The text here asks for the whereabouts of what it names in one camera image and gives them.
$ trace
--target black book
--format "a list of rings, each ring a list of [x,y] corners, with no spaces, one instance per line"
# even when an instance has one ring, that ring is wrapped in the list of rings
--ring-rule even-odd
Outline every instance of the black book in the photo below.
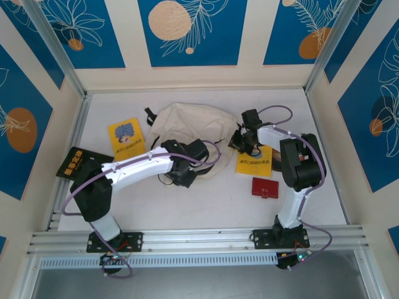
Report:
[[[96,160],[100,164],[103,164],[111,163],[113,157],[107,156],[106,154],[94,153],[93,151],[88,151],[87,149],[77,148],[74,146],[69,150],[69,153],[61,167],[58,169],[56,176],[75,181],[79,171],[82,169],[82,165],[88,160]]]

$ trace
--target red wallet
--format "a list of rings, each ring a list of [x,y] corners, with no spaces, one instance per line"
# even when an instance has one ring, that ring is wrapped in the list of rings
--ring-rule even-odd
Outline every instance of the red wallet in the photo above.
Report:
[[[262,198],[279,198],[279,182],[252,178],[252,195]]]

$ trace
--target white table surface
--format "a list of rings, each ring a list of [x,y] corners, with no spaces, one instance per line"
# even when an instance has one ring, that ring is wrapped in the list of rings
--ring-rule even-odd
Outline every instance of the white table surface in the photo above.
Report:
[[[107,127],[137,117],[144,136],[150,131],[146,107],[157,114],[172,103],[200,103],[224,110],[241,122],[241,113],[269,105],[286,105],[294,117],[280,127],[294,133],[317,131],[302,89],[162,91],[96,93],[93,95],[80,147],[113,156]],[[288,112],[275,108],[262,113],[263,122],[277,122]],[[237,154],[228,166],[208,181],[194,182],[189,189],[165,186],[156,176],[122,189],[113,195],[111,212],[122,229],[207,229],[271,226],[280,211],[286,190],[281,173],[270,179],[279,181],[279,198],[263,199],[251,194],[252,177],[236,174]],[[78,212],[72,201],[68,212]],[[303,219],[316,225],[346,224],[339,197],[327,169],[325,184],[309,199]],[[62,216],[58,230],[90,230],[82,217]]]

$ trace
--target white cloth bag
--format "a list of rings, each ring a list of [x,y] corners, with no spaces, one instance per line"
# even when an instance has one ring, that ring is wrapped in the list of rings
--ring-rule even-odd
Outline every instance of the white cloth bag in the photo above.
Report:
[[[224,169],[229,163],[233,149],[229,148],[228,144],[236,129],[236,119],[229,113],[206,105],[174,103],[159,112],[146,138],[145,146],[146,149],[150,149],[151,146],[159,146],[170,139],[185,144],[196,139],[217,143],[222,153],[220,160],[211,171],[196,178],[206,179]],[[208,161],[214,161],[218,156],[216,149],[208,143],[205,145],[209,151]],[[208,167],[201,166],[195,170]]]

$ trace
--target yellow card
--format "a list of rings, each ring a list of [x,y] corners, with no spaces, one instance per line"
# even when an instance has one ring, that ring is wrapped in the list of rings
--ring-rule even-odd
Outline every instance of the yellow card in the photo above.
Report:
[[[272,148],[265,145],[260,146],[259,150],[260,152],[254,149],[253,156],[246,153],[238,154],[236,173],[270,177],[272,175]]]
[[[110,125],[108,133],[116,161],[145,153],[144,137],[137,118]]]

